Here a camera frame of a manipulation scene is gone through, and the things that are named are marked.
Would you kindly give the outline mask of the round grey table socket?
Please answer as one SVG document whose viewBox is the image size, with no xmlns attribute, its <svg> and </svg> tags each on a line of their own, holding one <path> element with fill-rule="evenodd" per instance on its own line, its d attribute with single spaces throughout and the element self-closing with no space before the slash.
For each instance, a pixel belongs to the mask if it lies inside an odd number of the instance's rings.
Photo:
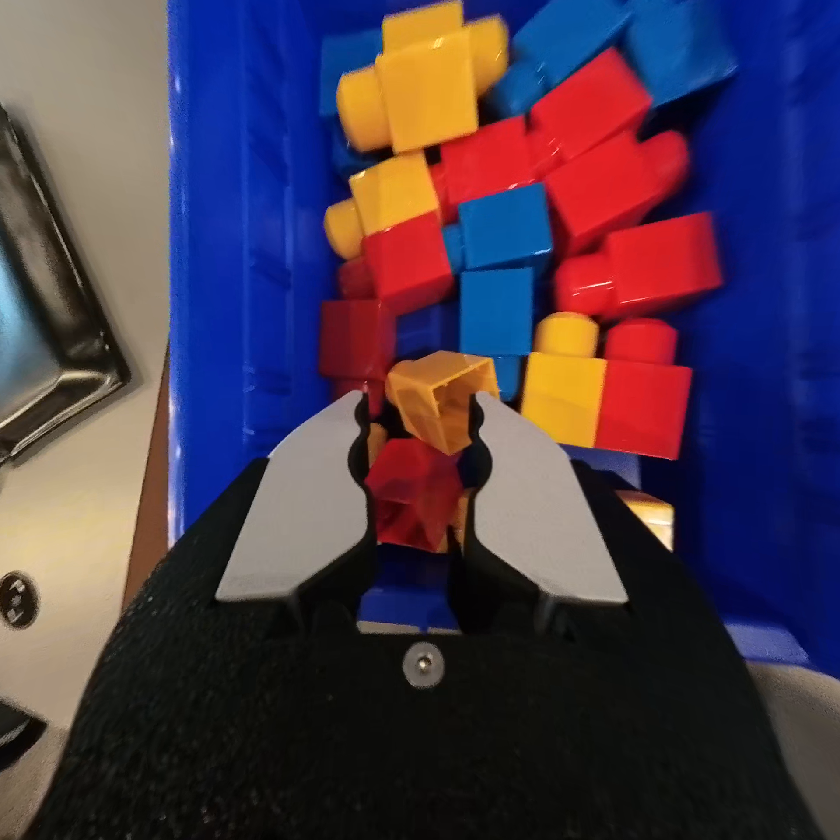
<svg viewBox="0 0 840 840">
<path fill-rule="evenodd" d="M 34 581 L 13 570 L 1 578 L 1 620 L 14 631 L 30 627 L 38 617 L 40 598 Z"/>
</svg>

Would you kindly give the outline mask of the black glossy device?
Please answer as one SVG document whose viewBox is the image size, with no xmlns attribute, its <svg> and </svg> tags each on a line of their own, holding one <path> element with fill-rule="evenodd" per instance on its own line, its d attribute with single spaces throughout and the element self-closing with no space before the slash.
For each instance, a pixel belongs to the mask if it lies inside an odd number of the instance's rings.
<svg viewBox="0 0 840 840">
<path fill-rule="evenodd" d="M 1 110 L 1 464 L 131 382 L 23 125 Z"/>
</svg>

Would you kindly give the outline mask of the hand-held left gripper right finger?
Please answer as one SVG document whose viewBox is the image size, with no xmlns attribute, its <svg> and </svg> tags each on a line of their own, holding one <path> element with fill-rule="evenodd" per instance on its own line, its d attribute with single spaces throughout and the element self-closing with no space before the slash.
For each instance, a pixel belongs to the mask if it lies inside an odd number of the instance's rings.
<svg viewBox="0 0 840 840">
<path fill-rule="evenodd" d="M 449 572 L 463 634 L 627 619 L 629 596 L 569 456 L 488 392 L 469 399 L 476 488 Z"/>
</svg>

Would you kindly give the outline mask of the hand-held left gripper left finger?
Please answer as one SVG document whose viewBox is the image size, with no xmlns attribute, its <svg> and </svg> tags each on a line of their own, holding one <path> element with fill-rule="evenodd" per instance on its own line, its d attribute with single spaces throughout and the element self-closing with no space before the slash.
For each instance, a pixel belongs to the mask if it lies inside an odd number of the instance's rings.
<svg viewBox="0 0 840 840">
<path fill-rule="evenodd" d="M 275 602 L 295 628 L 357 624 L 378 565 L 369 432 L 368 397 L 350 391 L 270 452 L 216 602 Z"/>
</svg>

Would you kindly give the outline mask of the pile of mega blocks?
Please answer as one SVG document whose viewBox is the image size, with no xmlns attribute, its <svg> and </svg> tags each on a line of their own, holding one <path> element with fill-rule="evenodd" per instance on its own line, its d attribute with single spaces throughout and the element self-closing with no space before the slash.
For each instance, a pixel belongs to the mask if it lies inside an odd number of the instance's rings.
<svg viewBox="0 0 840 840">
<path fill-rule="evenodd" d="M 323 217 L 332 398 L 361 391 L 377 418 L 395 364 L 486 356 L 555 443 L 676 461 L 693 374 L 660 317 L 723 275 L 712 215 L 661 212 L 690 150 L 651 126 L 738 68 L 714 2 L 546 2 L 513 35 L 435 2 L 323 36 L 318 115 L 349 190 Z M 465 449 L 404 435 L 371 478 L 380 540 L 443 553 Z"/>
</svg>

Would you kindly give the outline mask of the blue plastic bin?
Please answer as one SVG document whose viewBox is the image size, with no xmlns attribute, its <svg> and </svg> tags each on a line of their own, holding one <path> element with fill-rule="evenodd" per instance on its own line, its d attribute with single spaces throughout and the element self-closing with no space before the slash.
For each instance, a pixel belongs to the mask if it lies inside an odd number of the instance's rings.
<svg viewBox="0 0 840 840">
<path fill-rule="evenodd" d="M 329 401 L 325 35 L 397 2 L 170 2 L 172 540 Z M 745 656 L 838 677 L 838 2 L 718 2 L 738 73 L 664 116 L 726 286 L 670 316 L 694 370 L 677 461 L 640 466 Z"/>
</svg>

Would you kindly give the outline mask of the yellow mega block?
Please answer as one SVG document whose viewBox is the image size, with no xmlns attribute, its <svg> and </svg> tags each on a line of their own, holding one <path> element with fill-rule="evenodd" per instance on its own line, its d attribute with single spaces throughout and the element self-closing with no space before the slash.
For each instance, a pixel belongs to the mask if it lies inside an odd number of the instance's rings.
<svg viewBox="0 0 840 840">
<path fill-rule="evenodd" d="M 455 351 L 399 362 L 385 380 L 405 430 L 447 456 L 470 444 L 469 404 L 478 392 L 501 398 L 494 361 Z"/>
</svg>

